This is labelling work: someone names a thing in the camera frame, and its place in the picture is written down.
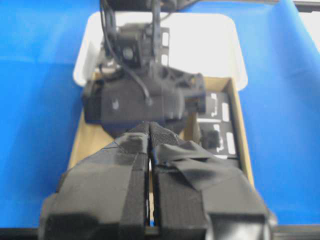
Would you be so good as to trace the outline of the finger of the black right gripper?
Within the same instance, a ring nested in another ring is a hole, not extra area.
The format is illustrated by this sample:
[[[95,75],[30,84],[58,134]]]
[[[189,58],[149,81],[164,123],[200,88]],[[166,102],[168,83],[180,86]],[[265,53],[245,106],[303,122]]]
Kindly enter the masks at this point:
[[[161,79],[166,113],[205,112],[206,90],[202,74],[163,66]]]

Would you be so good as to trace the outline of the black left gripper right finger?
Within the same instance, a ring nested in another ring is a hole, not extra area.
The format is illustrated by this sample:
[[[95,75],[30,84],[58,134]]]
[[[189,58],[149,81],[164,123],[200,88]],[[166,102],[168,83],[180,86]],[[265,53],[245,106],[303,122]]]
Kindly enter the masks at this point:
[[[149,131],[162,239],[272,239],[275,218],[241,169],[158,123]]]

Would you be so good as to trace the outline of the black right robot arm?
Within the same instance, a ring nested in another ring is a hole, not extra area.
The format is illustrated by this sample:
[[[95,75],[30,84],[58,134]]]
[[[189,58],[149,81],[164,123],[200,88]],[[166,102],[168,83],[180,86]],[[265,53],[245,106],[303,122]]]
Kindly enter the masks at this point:
[[[206,108],[204,78],[161,63],[162,54],[169,48],[162,44],[170,30],[161,27],[162,7],[170,14],[175,11],[175,0],[139,0],[132,5],[100,1],[104,49],[120,67],[117,77],[134,81],[143,93],[144,104],[154,107],[163,103],[165,114],[203,113]],[[152,12],[150,23],[130,23],[116,27],[115,10],[146,9]]]

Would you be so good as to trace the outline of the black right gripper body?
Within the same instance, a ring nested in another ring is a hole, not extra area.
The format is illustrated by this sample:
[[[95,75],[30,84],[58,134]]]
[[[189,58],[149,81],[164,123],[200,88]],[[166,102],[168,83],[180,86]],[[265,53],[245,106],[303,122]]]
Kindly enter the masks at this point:
[[[139,31],[139,72],[147,73],[151,69],[164,72],[168,64],[162,64],[162,55],[169,54],[169,47],[163,45],[163,34],[170,34],[169,28],[155,26],[154,30],[152,23],[140,23]]]

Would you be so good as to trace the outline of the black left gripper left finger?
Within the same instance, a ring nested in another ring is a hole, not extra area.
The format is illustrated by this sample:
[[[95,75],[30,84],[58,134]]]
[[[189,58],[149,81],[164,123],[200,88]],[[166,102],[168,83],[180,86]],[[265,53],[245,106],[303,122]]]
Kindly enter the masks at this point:
[[[149,216],[149,124],[65,172],[45,199],[40,240],[143,240]]]

